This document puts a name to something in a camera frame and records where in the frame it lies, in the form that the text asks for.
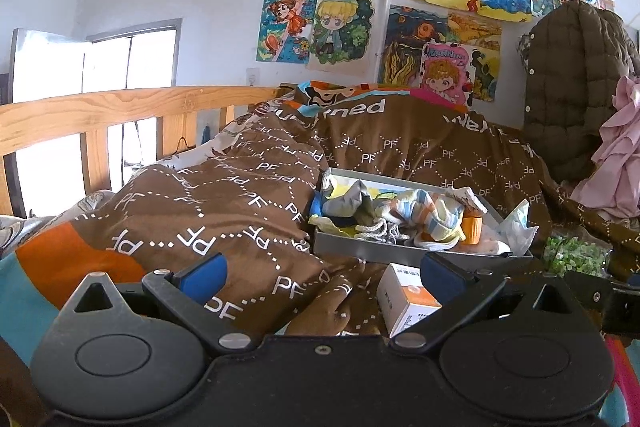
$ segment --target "small carton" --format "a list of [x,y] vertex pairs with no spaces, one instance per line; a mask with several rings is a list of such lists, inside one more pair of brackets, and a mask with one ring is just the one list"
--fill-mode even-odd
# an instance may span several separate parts
[[420,269],[401,264],[389,264],[380,279],[376,297],[389,337],[442,307],[422,286]]

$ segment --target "gray box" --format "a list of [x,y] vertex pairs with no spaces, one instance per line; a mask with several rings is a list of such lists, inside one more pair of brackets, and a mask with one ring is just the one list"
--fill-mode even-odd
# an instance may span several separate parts
[[[374,182],[384,185],[391,185],[403,189],[422,188],[429,192],[444,194],[443,187],[435,187],[434,185],[425,185],[421,183],[399,180],[396,178],[388,178],[387,176],[378,176],[376,174],[367,174],[365,172],[346,171],[343,169],[327,169],[329,174],[336,176],[344,176],[354,178],[354,180],[362,180],[364,182]],[[500,214],[486,202],[482,196],[478,196],[482,204],[486,206],[487,213],[483,217],[484,224],[495,227],[502,222]],[[402,245],[387,245],[385,243],[374,243],[373,241],[364,241],[362,239],[353,239],[351,237],[341,237],[324,233],[316,229],[314,233],[314,253],[315,254],[343,254],[350,257],[357,257],[370,263],[398,263],[405,266],[420,267],[420,261],[426,250],[416,247],[404,247]],[[532,261],[532,254],[527,251],[523,256],[509,255],[508,257],[501,255],[484,255],[476,253],[458,253],[451,251],[438,252],[444,259],[452,262],[458,267],[468,271],[475,271],[479,268],[490,269],[508,269],[514,264],[522,264]]]

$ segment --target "wooden headboard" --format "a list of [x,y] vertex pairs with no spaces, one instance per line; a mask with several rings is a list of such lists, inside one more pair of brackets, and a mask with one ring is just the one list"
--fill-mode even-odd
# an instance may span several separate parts
[[80,134],[87,194],[111,188],[107,127],[158,117],[158,159],[196,145],[196,114],[220,109],[220,129],[236,106],[276,97],[276,87],[163,87],[44,98],[0,106],[0,214],[12,215],[3,157],[35,143]]

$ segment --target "pink garment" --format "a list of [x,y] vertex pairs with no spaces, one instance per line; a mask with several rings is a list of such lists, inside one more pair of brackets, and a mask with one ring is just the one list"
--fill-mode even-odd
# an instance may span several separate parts
[[617,109],[602,124],[602,146],[591,160],[597,170],[581,181],[572,200],[611,216],[640,215],[640,78],[622,76],[612,97]]

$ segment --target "coat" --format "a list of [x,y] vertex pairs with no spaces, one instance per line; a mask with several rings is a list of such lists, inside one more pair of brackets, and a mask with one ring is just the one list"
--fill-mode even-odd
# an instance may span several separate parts
[[568,1],[529,33],[523,133],[558,182],[590,176],[599,130],[615,113],[621,76],[640,76],[640,55],[622,19]]

